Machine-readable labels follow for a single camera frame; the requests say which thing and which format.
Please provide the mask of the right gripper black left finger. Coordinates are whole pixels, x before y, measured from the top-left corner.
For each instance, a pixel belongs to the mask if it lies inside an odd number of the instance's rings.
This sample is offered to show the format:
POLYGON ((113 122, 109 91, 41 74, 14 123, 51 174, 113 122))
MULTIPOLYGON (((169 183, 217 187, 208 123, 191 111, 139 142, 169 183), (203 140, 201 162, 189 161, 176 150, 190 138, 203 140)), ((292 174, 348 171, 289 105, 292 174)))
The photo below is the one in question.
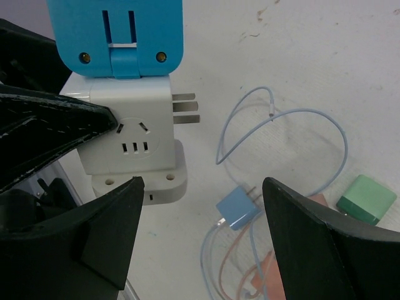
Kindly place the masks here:
POLYGON ((95 209, 1 231, 2 299, 115 299, 118 290, 78 259, 84 223, 95 209))

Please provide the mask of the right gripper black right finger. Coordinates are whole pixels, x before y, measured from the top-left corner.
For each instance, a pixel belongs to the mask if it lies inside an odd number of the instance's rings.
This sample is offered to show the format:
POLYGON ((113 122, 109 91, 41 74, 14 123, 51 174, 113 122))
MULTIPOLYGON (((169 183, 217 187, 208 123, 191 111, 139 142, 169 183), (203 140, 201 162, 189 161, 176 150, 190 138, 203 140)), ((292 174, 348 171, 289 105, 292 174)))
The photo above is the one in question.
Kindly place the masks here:
POLYGON ((267 177, 264 207, 286 299, 399 299, 399 233, 267 177))

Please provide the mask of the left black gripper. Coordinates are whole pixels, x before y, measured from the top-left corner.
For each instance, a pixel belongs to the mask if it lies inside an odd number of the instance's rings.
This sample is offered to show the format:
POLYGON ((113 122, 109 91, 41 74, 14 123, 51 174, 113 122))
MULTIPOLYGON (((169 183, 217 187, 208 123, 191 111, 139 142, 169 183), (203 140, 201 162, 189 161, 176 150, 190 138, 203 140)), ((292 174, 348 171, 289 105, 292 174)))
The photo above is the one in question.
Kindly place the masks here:
POLYGON ((54 40, 1 19, 2 192, 116 129, 109 108, 55 95, 70 75, 54 40))

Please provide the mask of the green charger plug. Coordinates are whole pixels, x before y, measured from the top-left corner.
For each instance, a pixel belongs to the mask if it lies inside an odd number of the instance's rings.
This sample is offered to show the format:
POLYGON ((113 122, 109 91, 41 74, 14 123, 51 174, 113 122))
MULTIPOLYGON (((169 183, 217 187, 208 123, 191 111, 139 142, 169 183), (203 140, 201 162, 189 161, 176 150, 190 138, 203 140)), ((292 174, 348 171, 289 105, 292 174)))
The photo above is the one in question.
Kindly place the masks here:
POLYGON ((339 211, 359 221, 377 225, 398 198, 375 180, 360 174, 339 198, 339 211))

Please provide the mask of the blue usb charger plug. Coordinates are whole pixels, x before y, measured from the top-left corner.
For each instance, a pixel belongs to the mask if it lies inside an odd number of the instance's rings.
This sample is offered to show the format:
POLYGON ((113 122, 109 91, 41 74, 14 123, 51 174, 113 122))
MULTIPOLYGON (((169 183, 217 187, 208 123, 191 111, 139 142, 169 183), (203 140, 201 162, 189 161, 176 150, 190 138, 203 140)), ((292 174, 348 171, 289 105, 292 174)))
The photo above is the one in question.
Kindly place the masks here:
POLYGON ((255 189, 256 187, 245 189, 237 186, 220 200, 216 204, 221 215, 217 225, 228 225, 233 231, 238 231, 251 222, 261 212, 261 208, 255 203, 259 196, 253 196, 255 189))

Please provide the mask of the pink blue white adapter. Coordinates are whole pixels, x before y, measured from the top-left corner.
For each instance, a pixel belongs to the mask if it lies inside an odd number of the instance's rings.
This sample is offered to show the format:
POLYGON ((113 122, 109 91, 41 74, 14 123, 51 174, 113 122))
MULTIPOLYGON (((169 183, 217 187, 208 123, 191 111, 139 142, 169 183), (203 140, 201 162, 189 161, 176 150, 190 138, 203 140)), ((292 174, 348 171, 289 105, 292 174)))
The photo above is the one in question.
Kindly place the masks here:
POLYGON ((169 76, 115 79, 72 73, 63 96, 107 107, 116 129, 78 147, 88 175, 138 173, 174 169, 174 113, 183 112, 193 123, 195 94, 172 94, 169 76))

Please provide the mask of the bright blue plug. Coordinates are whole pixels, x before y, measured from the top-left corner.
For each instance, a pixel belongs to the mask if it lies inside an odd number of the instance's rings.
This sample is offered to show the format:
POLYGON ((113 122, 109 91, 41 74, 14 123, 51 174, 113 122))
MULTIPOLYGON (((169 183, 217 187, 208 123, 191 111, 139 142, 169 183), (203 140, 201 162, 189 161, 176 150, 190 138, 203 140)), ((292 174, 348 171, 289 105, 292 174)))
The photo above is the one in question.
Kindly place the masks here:
POLYGON ((91 78, 165 76, 184 53, 182 1, 48 1, 63 63, 91 78))

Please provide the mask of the brown usb charger plug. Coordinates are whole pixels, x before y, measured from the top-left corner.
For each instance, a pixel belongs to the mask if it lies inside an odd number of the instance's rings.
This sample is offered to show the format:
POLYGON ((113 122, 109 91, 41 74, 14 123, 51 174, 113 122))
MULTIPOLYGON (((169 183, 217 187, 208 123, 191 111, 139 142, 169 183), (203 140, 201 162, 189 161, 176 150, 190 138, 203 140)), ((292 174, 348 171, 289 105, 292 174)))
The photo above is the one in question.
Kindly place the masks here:
POLYGON ((326 198, 324 197, 324 194, 322 194, 322 193, 309 196, 309 199, 314 201, 314 202, 316 202, 316 203, 319 203, 320 205, 328 207, 328 203, 326 201, 326 198))

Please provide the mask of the pink usb charger plug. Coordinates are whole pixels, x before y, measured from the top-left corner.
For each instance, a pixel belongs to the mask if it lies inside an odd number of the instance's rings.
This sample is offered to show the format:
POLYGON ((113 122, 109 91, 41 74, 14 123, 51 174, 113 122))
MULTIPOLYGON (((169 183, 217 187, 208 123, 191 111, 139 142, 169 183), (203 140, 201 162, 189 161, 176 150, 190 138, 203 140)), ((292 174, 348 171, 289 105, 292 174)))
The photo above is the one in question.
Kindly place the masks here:
POLYGON ((251 279, 252 286, 260 293, 263 293, 263 286, 265 286, 268 299, 285 300, 283 282, 273 251, 268 252, 261 263, 261 269, 264 273, 264 279, 261 279, 260 275, 256 273, 251 279))

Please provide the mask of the grey plug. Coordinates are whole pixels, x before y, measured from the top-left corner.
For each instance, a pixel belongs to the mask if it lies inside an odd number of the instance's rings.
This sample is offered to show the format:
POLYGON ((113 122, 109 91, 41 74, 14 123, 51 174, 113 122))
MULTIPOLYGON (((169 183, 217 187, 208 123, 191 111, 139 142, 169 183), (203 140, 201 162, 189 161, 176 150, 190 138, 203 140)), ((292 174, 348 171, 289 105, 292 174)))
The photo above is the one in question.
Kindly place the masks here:
POLYGON ((184 148, 179 140, 174 141, 176 167, 174 169, 123 174, 93 175, 92 188, 96 197, 100 197, 124 184, 133 177, 144 181, 145 206, 169 204, 180 200, 186 193, 188 173, 184 148))

